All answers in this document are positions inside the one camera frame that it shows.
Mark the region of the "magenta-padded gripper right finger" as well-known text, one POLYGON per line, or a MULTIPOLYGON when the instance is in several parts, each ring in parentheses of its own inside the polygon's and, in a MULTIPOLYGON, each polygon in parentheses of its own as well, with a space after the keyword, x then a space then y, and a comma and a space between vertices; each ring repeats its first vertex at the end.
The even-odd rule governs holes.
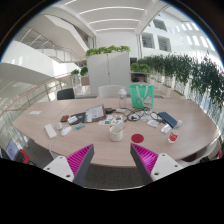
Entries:
POLYGON ((156 154, 134 143, 131 144, 130 153, 144 185, 182 169, 182 166, 168 154, 156 154))

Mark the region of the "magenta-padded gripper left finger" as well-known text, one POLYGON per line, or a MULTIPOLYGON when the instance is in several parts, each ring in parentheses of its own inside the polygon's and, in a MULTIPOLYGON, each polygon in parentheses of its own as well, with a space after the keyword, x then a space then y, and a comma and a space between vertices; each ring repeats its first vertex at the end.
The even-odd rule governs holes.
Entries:
POLYGON ((82 186, 93 155, 94 145, 90 144, 67 157, 58 156, 44 170, 82 186))

